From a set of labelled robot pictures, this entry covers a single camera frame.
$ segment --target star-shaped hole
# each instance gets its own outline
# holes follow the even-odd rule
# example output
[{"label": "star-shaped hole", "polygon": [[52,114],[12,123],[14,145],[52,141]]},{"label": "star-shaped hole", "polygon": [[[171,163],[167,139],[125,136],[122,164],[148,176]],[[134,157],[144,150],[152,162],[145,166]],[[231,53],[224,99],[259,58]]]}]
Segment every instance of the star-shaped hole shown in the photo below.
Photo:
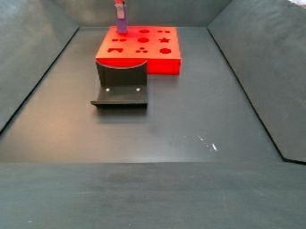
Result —
[{"label": "star-shaped hole", "polygon": [[160,43],[168,43],[169,39],[167,38],[163,38],[163,39],[159,39],[160,40]]}]

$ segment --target shape-shaped hole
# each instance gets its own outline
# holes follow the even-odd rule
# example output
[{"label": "shape-shaped hole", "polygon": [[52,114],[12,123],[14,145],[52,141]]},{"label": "shape-shaped hole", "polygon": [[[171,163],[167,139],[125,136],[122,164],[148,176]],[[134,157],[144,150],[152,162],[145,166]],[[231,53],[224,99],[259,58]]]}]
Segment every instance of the shape-shaped hole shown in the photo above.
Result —
[{"label": "shape-shaped hole", "polygon": [[110,53],[113,51],[117,51],[118,53],[121,53],[122,52],[122,48],[112,47],[112,48],[108,49],[108,53]]},{"label": "shape-shaped hole", "polygon": [[138,30],[140,33],[148,33],[148,30]]},{"label": "shape-shaped hole", "polygon": [[136,52],[137,54],[138,54],[138,53],[144,53],[144,54],[145,54],[145,53],[148,53],[148,50],[145,50],[144,47],[140,47],[138,50],[136,50],[134,52]]},{"label": "shape-shaped hole", "polygon": [[160,43],[168,43],[169,39],[167,38],[163,38],[163,39],[159,39],[160,40]]},{"label": "shape-shaped hole", "polygon": [[169,54],[169,53],[171,53],[171,49],[168,49],[168,48],[161,48],[161,49],[159,50],[159,52],[160,52],[161,54]]},{"label": "shape-shaped hole", "polygon": [[148,38],[138,38],[137,41],[138,41],[140,43],[146,43],[146,42],[149,41],[149,39],[148,39]]}]

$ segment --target bin floor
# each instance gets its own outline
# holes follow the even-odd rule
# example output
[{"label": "bin floor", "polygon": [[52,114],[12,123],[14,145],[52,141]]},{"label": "bin floor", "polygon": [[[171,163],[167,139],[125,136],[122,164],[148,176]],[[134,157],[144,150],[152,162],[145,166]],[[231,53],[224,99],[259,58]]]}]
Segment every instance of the bin floor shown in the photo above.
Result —
[{"label": "bin floor", "polygon": [[0,227],[304,228],[304,170],[285,163],[2,164]]},{"label": "bin floor", "polygon": [[277,162],[209,33],[179,28],[179,76],[148,76],[146,108],[90,105],[108,28],[81,28],[0,137],[1,162]]}]

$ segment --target circular hole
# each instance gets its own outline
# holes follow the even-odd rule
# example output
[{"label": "circular hole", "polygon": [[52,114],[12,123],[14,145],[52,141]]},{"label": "circular hole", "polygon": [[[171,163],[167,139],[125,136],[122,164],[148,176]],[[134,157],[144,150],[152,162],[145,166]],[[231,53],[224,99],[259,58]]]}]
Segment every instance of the circular hole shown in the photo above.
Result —
[{"label": "circular hole", "polygon": [[148,30],[138,30],[140,33],[148,33]]},{"label": "circular hole", "polygon": [[159,50],[159,52],[160,52],[161,54],[169,54],[169,53],[171,53],[171,49],[168,49],[168,48],[161,48],[161,49]]},{"label": "circular hole", "polygon": [[146,43],[146,42],[149,41],[149,39],[148,39],[148,38],[138,38],[137,41],[138,41],[140,43]]}]

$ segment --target red box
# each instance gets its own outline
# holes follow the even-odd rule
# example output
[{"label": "red box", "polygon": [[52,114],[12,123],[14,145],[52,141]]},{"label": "red box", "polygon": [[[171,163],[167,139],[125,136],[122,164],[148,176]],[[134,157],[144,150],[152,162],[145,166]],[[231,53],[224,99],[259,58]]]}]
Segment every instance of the red box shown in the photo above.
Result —
[{"label": "red box", "polygon": [[96,61],[112,67],[130,67],[146,61],[148,74],[177,75],[180,50],[175,27],[129,26],[118,34],[112,26],[96,53]]}]

